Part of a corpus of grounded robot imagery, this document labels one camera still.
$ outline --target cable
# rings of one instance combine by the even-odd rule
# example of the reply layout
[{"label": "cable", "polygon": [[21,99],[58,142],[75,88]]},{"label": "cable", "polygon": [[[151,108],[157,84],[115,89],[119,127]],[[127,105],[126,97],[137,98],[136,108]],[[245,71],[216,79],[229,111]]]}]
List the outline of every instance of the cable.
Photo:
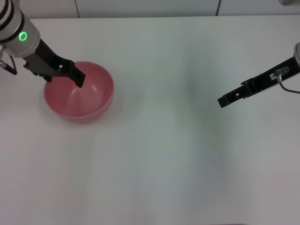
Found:
[{"label": "cable", "polygon": [[12,63],[13,63],[14,70],[17,71],[17,68],[15,67],[15,60],[14,60],[14,58],[11,55],[9,55],[9,57],[10,57]]},{"label": "cable", "polygon": [[219,3],[218,3],[218,5],[217,5],[216,16],[219,15],[220,7],[221,7],[221,1],[222,1],[222,0],[219,0]]},{"label": "cable", "polygon": [[281,82],[279,82],[279,85],[282,87],[282,89],[283,89],[283,90],[285,90],[285,91],[287,91],[287,92],[291,92],[291,93],[300,94],[300,91],[296,91],[296,90],[289,90],[289,89],[285,88]]}]

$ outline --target white table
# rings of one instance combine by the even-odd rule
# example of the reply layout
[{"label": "white table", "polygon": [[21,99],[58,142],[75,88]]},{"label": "white table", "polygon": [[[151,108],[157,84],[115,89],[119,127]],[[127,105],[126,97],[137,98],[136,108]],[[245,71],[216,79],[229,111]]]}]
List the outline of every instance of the white table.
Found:
[{"label": "white table", "polygon": [[[60,56],[115,79],[91,125],[44,80],[0,76],[0,224],[298,224],[300,96],[217,99],[292,57],[300,16],[34,20]],[[285,82],[300,90],[300,76]]]}]

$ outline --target pink bowl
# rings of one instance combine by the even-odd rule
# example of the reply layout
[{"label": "pink bowl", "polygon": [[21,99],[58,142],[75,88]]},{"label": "pink bowl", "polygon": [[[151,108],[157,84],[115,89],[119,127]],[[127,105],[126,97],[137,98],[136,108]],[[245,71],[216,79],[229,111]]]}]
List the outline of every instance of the pink bowl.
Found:
[{"label": "pink bowl", "polygon": [[45,99],[58,115],[72,120],[90,121],[108,110],[114,94],[113,78],[102,66],[92,62],[76,62],[85,73],[82,88],[67,77],[53,77],[45,85]]}]

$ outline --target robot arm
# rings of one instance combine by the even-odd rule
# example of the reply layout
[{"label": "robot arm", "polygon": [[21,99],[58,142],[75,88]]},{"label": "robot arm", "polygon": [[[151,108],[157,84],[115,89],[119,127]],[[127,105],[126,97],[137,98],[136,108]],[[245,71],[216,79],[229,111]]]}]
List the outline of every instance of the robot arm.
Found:
[{"label": "robot arm", "polygon": [[[34,75],[51,82],[53,76],[66,76],[82,87],[85,74],[71,60],[56,55],[40,38],[33,23],[12,0],[0,0],[0,57],[3,51],[10,56],[23,58],[24,67]],[[0,67],[16,74],[5,62]]]},{"label": "robot arm", "polygon": [[277,84],[280,84],[288,92],[300,94],[298,91],[286,89],[282,84],[282,81],[298,73],[300,73],[300,43],[295,46],[293,57],[256,77],[244,81],[241,87],[225,94],[218,99],[218,102],[224,108],[241,98],[248,98]]}]

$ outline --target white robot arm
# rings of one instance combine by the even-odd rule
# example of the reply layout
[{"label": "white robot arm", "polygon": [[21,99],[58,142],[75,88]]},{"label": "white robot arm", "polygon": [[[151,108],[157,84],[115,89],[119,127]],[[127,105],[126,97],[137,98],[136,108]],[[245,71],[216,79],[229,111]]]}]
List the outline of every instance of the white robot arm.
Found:
[{"label": "white robot arm", "polygon": [[[50,82],[53,76],[66,76],[82,87],[85,74],[73,61],[56,55],[41,39],[38,29],[22,13],[18,2],[0,0],[0,59],[3,51],[23,58],[24,67]],[[16,74],[16,69],[0,61],[0,67]]]}]

